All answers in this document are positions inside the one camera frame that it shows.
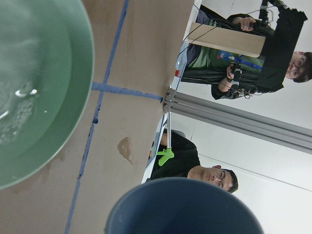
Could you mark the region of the green ceramic bowl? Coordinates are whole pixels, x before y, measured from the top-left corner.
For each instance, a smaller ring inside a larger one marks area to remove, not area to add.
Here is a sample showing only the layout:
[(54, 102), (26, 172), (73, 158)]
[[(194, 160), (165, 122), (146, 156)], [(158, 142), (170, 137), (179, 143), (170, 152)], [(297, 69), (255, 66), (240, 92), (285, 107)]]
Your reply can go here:
[(0, 3), (0, 187), (45, 166), (80, 120), (94, 43), (80, 0)]

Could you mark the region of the person in green shirt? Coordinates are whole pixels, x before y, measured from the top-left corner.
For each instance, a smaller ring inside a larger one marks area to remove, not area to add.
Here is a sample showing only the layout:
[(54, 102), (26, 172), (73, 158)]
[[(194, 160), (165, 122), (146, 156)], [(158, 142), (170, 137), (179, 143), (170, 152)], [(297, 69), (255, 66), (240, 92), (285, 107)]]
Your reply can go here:
[[(231, 15), (227, 19), (199, 11), (197, 23), (242, 30), (254, 35), (272, 37), (274, 30), (261, 26), (261, 22), (247, 14)], [(236, 99), (254, 93), (273, 93), (283, 88), (279, 83), (273, 88), (260, 87), (259, 79), (264, 58), (252, 58), (223, 50), (190, 44), (187, 49), (186, 68), (182, 82), (211, 85), (214, 99)]]

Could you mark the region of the thin metal rod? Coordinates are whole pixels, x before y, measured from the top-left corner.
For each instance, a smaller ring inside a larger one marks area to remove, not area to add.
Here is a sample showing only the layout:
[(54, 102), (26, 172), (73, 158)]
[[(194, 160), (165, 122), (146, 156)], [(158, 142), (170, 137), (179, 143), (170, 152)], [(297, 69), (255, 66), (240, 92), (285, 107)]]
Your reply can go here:
[(172, 118), (172, 113), (168, 112), (167, 113), (167, 148), (171, 149), (171, 118)]

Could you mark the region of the green plastic clip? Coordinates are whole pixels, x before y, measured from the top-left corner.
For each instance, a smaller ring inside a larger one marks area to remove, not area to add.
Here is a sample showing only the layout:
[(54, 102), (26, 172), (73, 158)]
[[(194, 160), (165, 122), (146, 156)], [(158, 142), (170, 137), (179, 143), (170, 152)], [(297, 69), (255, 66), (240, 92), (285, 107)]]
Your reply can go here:
[(162, 152), (157, 152), (157, 156), (161, 156), (158, 160), (158, 165), (163, 166), (169, 159), (174, 158), (174, 152), (171, 148), (164, 149)]

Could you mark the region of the person in black shirt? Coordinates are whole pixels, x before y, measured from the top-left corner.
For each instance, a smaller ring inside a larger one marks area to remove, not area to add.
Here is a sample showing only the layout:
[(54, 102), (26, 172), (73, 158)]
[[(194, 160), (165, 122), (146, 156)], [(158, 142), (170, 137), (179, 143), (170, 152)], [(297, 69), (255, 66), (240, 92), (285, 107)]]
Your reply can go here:
[(175, 130), (171, 131), (171, 147), (174, 157), (160, 166), (158, 161), (161, 156), (156, 156), (149, 176), (150, 180), (165, 177), (185, 177), (207, 182), (229, 193), (238, 190), (238, 179), (232, 170), (222, 168), (220, 165), (201, 166), (196, 145)]

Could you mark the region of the light blue plastic cup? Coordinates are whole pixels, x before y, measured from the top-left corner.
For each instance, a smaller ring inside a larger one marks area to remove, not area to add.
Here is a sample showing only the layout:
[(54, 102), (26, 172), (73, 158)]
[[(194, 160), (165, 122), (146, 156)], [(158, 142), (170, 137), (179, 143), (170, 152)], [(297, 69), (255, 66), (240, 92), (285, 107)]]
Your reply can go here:
[(106, 234), (262, 234), (251, 210), (229, 192), (181, 177), (127, 192), (113, 207)]

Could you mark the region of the wooden board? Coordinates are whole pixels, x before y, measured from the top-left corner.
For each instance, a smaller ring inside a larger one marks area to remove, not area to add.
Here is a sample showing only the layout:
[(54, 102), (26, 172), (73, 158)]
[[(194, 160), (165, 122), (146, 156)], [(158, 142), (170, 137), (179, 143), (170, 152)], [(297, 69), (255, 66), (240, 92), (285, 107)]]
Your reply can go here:
[(257, 58), (265, 43), (265, 37), (245, 32), (209, 26), (193, 22), (187, 33), (187, 41), (214, 49)]

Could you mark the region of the aluminium frame post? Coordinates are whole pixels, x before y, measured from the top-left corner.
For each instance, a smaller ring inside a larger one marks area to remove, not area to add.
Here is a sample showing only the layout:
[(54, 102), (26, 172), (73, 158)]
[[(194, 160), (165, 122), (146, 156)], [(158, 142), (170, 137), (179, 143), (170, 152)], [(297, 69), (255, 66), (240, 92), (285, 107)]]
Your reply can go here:
[(174, 89), (168, 89), (163, 110), (312, 153), (310, 129), (180, 93)]

